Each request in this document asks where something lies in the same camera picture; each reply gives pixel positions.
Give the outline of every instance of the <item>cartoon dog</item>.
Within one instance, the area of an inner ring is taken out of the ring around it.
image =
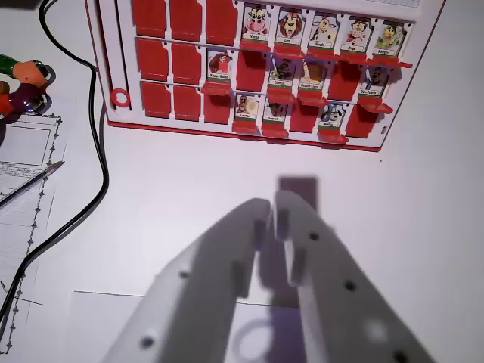
[[[304,63],[302,66],[304,76],[302,79],[307,83],[318,84],[323,79],[323,66],[317,63]]]
[[[252,8],[249,12],[244,31],[242,33],[265,35],[268,33],[267,22],[265,21],[264,11],[260,6]]]
[[[285,107],[282,104],[272,103],[269,104],[269,108],[271,109],[271,114],[274,117],[286,116]]]
[[[351,25],[351,30],[348,33],[348,39],[346,42],[352,43],[353,45],[358,41],[363,43],[366,38],[365,30],[367,27],[368,23],[366,21],[355,20]]]
[[[323,17],[320,22],[315,21],[312,25],[317,25],[318,27],[312,35],[311,40],[334,42],[336,39],[336,32],[334,31],[336,25],[331,24],[329,18]]]
[[[402,28],[396,25],[389,25],[383,31],[383,35],[378,37],[375,48],[391,49],[393,46],[400,45],[402,39]]]
[[[291,79],[293,74],[289,71],[291,65],[290,59],[283,59],[279,67],[274,65],[274,70],[271,73],[271,79]]]
[[[303,19],[297,13],[287,13],[281,20],[279,31],[286,38],[294,38],[303,30]]]
[[[225,53],[218,53],[209,63],[210,72],[227,74],[230,72],[232,58]]]
[[[239,100],[239,108],[237,109],[238,113],[248,113],[246,110],[247,107],[247,96],[241,96]]]
[[[369,76],[366,77],[366,90],[371,89],[371,86],[373,85],[380,85],[381,82],[383,81],[381,78],[381,73],[382,70],[380,67],[377,67],[371,72]]]
[[[336,108],[335,104],[330,104],[327,111],[323,114],[321,120],[324,122],[336,122],[340,119],[343,113]]]

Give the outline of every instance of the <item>black cable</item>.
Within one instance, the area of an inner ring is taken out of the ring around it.
[[[71,232],[73,228],[76,227],[76,223],[79,222],[83,217],[86,217],[88,213],[91,212],[92,209],[99,204],[99,202],[103,199],[109,187],[109,172],[107,170],[106,157],[104,155],[104,150],[102,149],[101,143],[99,141],[98,134],[96,132],[96,124],[95,124],[95,118],[94,118],[94,93],[95,93],[95,86],[96,86],[97,70],[96,70],[96,67],[90,64],[88,61],[77,57],[76,55],[72,54],[70,51],[65,49],[65,47],[59,44],[56,38],[52,35],[51,31],[47,27],[47,23],[45,22],[45,13],[46,13],[45,7],[47,6],[49,1],[50,0],[43,0],[39,7],[39,21],[46,36],[63,53],[65,53],[67,56],[74,59],[77,63],[80,63],[91,70],[91,83],[89,85],[89,102],[88,102],[89,125],[91,126],[92,138],[94,140],[96,153],[98,154],[99,163],[101,164],[101,170],[103,173],[103,184],[99,192],[94,197],[94,199],[91,200],[91,202],[87,206],[85,206],[79,213],[77,213],[77,215],[74,216],[68,223],[66,223],[61,228],[59,228],[59,230],[57,230],[45,242],[40,244],[31,253],[29,253],[26,256],[26,258],[22,261],[20,266],[18,267],[17,272],[15,273],[14,279],[10,285],[10,289],[8,289],[7,297],[5,297],[5,301],[3,302],[2,310],[0,310],[0,319],[2,319],[2,331],[0,333],[0,339],[3,336],[4,327],[7,324],[8,314],[10,312],[12,302],[15,299],[15,291],[17,291],[18,284],[22,281],[22,278],[25,274],[27,267],[29,267],[29,265],[35,259],[37,259],[37,257],[42,255],[46,250],[48,250],[50,247],[56,244],[60,239],[65,237],[65,235]]]

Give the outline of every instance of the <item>guess who game board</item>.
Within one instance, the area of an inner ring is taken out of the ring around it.
[[[378,151],[444,0],[395,3],[87,0],[109,124]]]

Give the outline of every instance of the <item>pen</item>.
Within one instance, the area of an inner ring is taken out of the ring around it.
[[[64,164],[63,161],[57,161],[56,163],[53,163],[52,165],[46,167],[36,176],[32,177],[31,179],[23,183],[20,187],[18,187],[17,189],[12,191],[9,195],[7,195],[7,197],[0,200],[0,209],[6,206],[7,204],[9,204],[16,197],[19,197],[25,191],[28,191],[35,183],[40,182],[45,176],[55,172],[57,169],[61,167],[62,164]]]

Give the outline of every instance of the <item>cartoon animal card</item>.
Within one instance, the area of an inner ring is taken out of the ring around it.
[[[281,8],[275,42],[278,44],[300,45],[306,19],[301,10]]]
[[[291,88],[295,72],[294,60],[273,57],[268,87]]]
[[[259,101],[256,96],[237,95],[235,98],[235,120],[256,121]]]
[[[328,104],[319,120],[318,129],[339,129],[346,110],[341,104]]]
[[[333,49],[338,30],[340,30],[340,24],[337,22],[336,14],[316,12],[308,47]]]
[[[287,105],[276,104],[275,102],[269,102],[267,98],[265,100],[264,115],[262,116],[263,122],[268,123],[284,123],[286,119]]]
[[[304,60],[299,89],[320,91],[323,89],[327,69],[322,62]]]
[[[271,18],[265,5],[245,4],[242,39],[250,42],[267,43]]]
[[[388,68],[367,67],[365,81],[361,85],[361,96],[381,97],[388,83]]]
[[[344,35],[341,51],[365,53],[371,38],[373,29],[370,19],[362,17],[350,17]]]
[[[384,21],[373,54],[382,57],[398,57],[405,33],[403,23]]]
[[[209,49],[206,55],[206,78],[212,82],[230,82],[232,64],[228,51]]]

